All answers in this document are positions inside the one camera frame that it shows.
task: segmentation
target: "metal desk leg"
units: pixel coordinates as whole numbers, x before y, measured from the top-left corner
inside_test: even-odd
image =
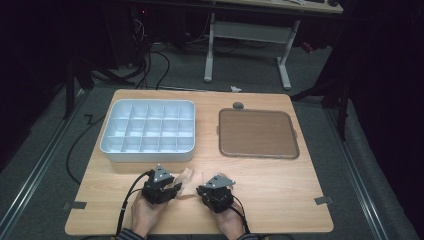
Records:
[[[211,13],[211,24],[209,29],[209,49],[206,57],[205,66],[205,82],[212,81],[212,70],[213,70],[213,40],[215,34],[215,13]]]
[[[290,31],[288,41],[286,43],[286,49],[282,57],[277,57],[278,69],[280,70],[281,81],[283,82],[283,88],[286,90],[291,89],[290,79],[287,74],[286,61],[290,53],[290,49],[293,45],[294,38],[296,37],[297,29],[299,28],[300,20],[296,20],[293,24],[293,28]]]

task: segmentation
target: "robotic hand device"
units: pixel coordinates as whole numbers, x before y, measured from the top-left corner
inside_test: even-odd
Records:
[[[181,189],[182,183],[167,188],[174,181],[174,177],[159,164],[156,166],[156,171],[150,170],[148,175],[149,179],[144,183],[141,194],[150,204],[168,202],[174,199]]]
[[[196,188],[197,194],[202,197],[202,202],[215,213],[222,213],[234,202],[231,190],[228,188],[236,184],[226,177],[215,175],[203,186]]]

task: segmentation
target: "white surface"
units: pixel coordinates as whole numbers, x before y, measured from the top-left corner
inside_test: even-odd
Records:
[[[100,149],[114,162],[189,161],[195,106],[186,100],[123,99],[111,109]]]

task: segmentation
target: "gray carpet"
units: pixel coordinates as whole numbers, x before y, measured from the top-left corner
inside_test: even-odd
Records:
[[[156,50],[164,49],[158,45]],[[274,57],[281,46],[254,49],[239,47],[231,54],[216,54],[214,79],[212,83],[203,82],[205,50],[188,48],[185,51],[169,47],[165,54],[170,61],[170,69],[161,86],[231,91],[230,86],[242,89],[242,92],[296,94],[313,86],[331,49],[306,53],[294,48],[287,62],[293,88],[285,91],[279,79]],[[231,47],[219,50],[232,50]],[[153,88],[166,70],[166,60],[152,54],[152,69],[148,75],[148,85]],[[121,69],[119,74],[130,70]],[[97,82],[75,114],[73,121],[64,135],[42,181],[23,211],[11,232],[10,239],[81,239],[82,236],[68,236],[64,226],[69,212],[63,210],[65,203],[72,202],[78,191],[78,185],[72,181],[66,171],[66,158],[72,145],[90,125],[86,114],[93,115],[93,121],[102,117],[109,106],[116,89],[124,86],[108,82]],[[368,221],[362,210],[349,173],[344,164],[344,155],[339,147],[338,138],[332,131],[333,125],[328,121],[325,110],[316,101],[317,97],[307,101],[295,102],[305,140],[310,151],[321,187],[326,196],[334,200],[329,205],[334,222],[334,230],[325,234],[296,234],[299,239],[374,239]],[[33,166],[46,148],[54,131],[59,126],[65,107],[65,95],[62,90],[50,107],[32,128],[32,133],[21,147],[9,166],[0,175],[0,213],[4,216],[12,204],[19,189],[29,176]],[[350,108],[351,117],[347,123],[347,143],[352,155],[370,188],[371,195],[378,203],[378,211],[387,224],[389,239],[418,239],[403,216],[402,209],[396,201],[384,175],[378,168],[370,153],[360,126]],[[70,156],[70,170],[76,178],[81,179],[95,141],[100,131],[101,122],[91,128],[75,145]],[[222,236],[153,236],[151,239],[223,239]],[[272,239],[287,239],[273,236]]]

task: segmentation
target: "dark background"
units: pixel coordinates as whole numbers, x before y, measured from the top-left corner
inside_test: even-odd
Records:
[[[349,97],[370,147],[406,215],[424,238],[418,226],[424,220],[423,1],[359,0],[341,4],[345,16],[374,21],[347,24],[343,29],[339,23],[305,19],[295,45],[307,42],[313,48],[334,47],[317,85],[331,79],[350,79]],[[122,17],[127,10],[110,9],[53,1],[10,2],[2,7],[1,169],[63,85],[66,64],[75,52],[108,68],[134,61],[135,46],[130,43],[133,26]],[[184,11],[153,12],[150,23],[156,29],[154,34],[181,46],[190,38],[186,32],[197,36],[202,31],[203,25],[198,23],[206,16]],[[333,87],[321,94],[339,91]]]

